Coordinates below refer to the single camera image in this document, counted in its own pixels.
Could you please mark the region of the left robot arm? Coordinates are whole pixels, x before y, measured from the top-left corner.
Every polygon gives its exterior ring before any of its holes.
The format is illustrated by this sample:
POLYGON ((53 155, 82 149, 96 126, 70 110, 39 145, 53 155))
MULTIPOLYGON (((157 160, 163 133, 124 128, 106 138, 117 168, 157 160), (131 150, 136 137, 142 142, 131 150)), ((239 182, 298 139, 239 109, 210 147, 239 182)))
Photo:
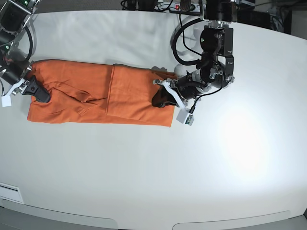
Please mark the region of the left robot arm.
POLYGON ((200 16, 186 24, 181 24, 171 42, 175 59, 183 66, 195 66, 196 71, 177 79, 154 80, 160 89, 152 98, 152 106, 179 106, 193 99, 211 95, 210 87, 218 91, 234 81, 233 28, 230 23, 237 21, 236 4, 233 0, 200 1, 200 16), (182 60, 177 53, 177 41, 184 31, 202 21, 207 21, 200 34, 202 48, 200 58, 192 61, 182 60))

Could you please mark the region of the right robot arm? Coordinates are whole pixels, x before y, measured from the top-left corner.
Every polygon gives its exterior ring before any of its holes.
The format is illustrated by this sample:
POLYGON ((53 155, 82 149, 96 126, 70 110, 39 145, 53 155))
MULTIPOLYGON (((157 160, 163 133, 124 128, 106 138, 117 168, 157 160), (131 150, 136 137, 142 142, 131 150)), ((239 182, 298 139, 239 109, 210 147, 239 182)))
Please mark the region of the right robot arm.
POLYGON ((30 19, 37 10, 39 0, 8 0, 0 9, 0 99, 2 107, 12 105, 12 95, 31 95, 40 103, 50 101, 49 92, 32 71, 30 57, 34 43, 29 27, 30 19), (29 51, 24 60, 7 59, 17 37, 25 32, 29 40, 29 51))

